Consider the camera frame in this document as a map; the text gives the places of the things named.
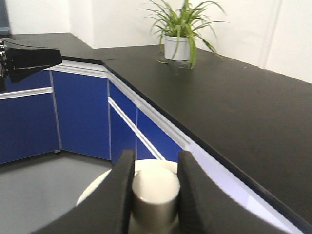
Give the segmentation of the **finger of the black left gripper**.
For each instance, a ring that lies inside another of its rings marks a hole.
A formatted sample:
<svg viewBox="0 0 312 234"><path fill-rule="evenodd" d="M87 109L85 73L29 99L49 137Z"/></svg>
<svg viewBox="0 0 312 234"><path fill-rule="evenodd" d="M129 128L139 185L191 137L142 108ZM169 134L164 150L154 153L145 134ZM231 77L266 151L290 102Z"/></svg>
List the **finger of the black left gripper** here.
<svg viewBox="0 0 312 234"><path fill-rule="evenodd" d="M12 83L19 83L33 73L60 63L59 49L21 45L10 38L2 39L2 83L7 78Z"/></svg>

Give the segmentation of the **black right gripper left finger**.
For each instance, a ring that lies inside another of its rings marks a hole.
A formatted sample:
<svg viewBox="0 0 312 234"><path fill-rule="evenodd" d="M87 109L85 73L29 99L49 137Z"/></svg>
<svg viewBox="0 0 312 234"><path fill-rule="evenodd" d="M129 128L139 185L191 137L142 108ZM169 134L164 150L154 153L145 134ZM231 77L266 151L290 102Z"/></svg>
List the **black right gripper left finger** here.
<svg viewBox="0 0 312 234"><path fill-rule="evenodd" d="M124 150L111 172L79 205L37 234L126 234L129 229L135 151Z"/></svg>

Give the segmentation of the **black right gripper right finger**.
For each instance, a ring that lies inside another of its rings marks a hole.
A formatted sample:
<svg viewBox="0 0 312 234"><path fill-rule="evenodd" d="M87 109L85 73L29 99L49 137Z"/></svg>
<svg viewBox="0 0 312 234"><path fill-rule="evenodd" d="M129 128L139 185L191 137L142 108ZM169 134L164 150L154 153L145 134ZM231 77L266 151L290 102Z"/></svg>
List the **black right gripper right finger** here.
<svg viewBox="0 0 312 234"><path fill-rule="evenodd" d="M182 234L284 234L227 196L189 151L178 153L178 220Z"/></svg>

